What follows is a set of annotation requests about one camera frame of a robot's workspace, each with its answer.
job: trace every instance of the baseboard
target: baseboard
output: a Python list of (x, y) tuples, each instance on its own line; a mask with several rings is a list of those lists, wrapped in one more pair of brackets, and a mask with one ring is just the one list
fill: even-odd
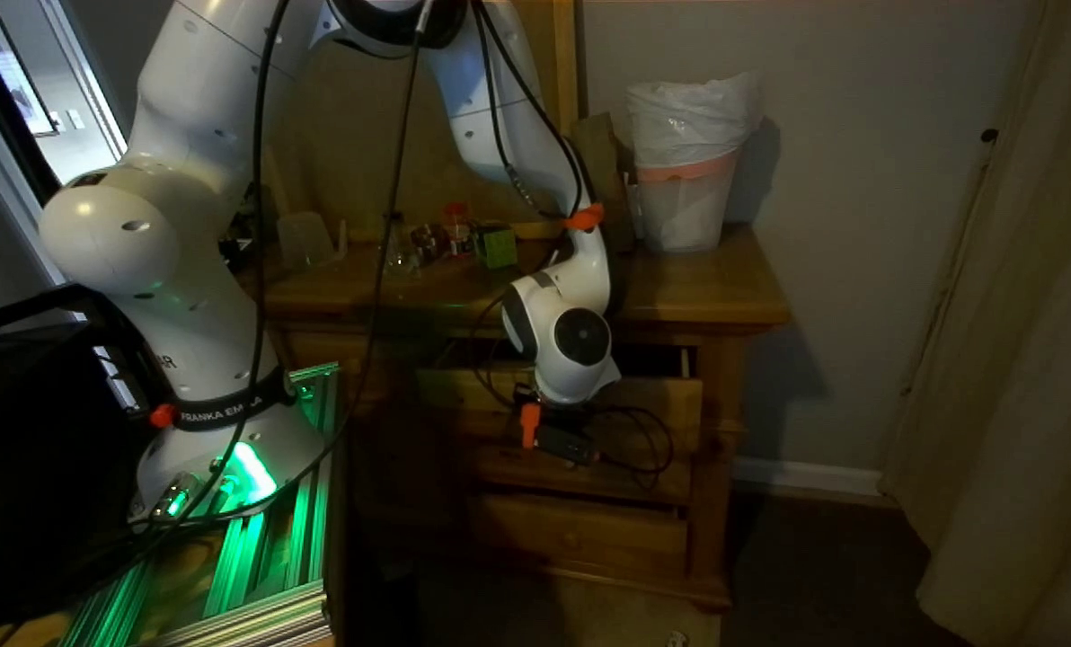
[(770, 489), (776, 496), (824, 496), (857, 502), (888, 502), (881, 472), (791, 464), (791, 460), (738, 460), (738, 486)]

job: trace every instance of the wooden dresser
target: wooden dresser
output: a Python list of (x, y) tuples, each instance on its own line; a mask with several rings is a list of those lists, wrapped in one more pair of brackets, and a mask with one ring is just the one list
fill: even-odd
[[(530, 267), (538, 255), (538, 246), (522, 246)], [(353, 248), (268, 286), (281, 357), (293, 365), (343, 363), (350, 395), (375, 313), (375, 259), (375, 248)], [(619, 417), (599, 436), (629, 443), (627, 464), (665, 468), (655, 477), (517, 450), (510, 411), (484, 388), (510, 400), (525, 382), (525, 365), (501, 351), (501, 320), (484, 315), (506, 284), (474, 259), (384, 272), (380, 335), (350, 436), (353, 502), (371, 545), (530, 565), (725, 609), (743, 357), (756, 335), (788, 323), (756, 232), (730, 230), (711, 255), (623, 259), (627, 294), (611, 328), (627, 382), (599, 401), (658, 412), (668, 437), (632, 443), (635, 424)]]

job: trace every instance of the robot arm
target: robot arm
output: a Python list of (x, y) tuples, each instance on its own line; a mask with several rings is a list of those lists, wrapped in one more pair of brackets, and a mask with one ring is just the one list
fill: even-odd
[[(127, 158), (94, 188), (64, 188), (40, 223), (46, 255), (139, 328), (178, 393), (181, 411), (138, 472), (138, 516), (207, 496), (207, 510), (260, 502), (319, 455), (325, 437), (284, 401), (278, 351), (216, 248), (253, 178), (260, 77), (281, 99), (289, 72), (325, 35), (363, 51), (422, 38), (474, 172), (522, 182), (561, 216), (592, 208), (579, 161), (525, 90), (534, 61), (510, 4), (178, 0), (139, 72)], [(619, 377), (599, 315), (603, 237), (591, 218), (568, 223), (583, 223), (576, 255), (514, 280), (504, 308), (548, 401), (583, 401)], [(234, 455), (237, 472), (210, 492), (216, 455)]]

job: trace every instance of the floor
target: floor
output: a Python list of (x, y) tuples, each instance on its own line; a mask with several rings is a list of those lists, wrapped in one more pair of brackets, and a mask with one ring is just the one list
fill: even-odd
[(730, 613), (525, 573), (409, 565), (368, 592), (363, 647), (962, 647), (913, 609), (898, 510), (742, 492)]

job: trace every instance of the beige wall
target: beige wall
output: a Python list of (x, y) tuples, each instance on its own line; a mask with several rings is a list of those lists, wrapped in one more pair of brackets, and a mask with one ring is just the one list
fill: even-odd
[(586, 111), (753, 68), (730, 212), (800, 328), (753, 359), (748, 455), (876, 468), (1027, 0), (583, 0)]

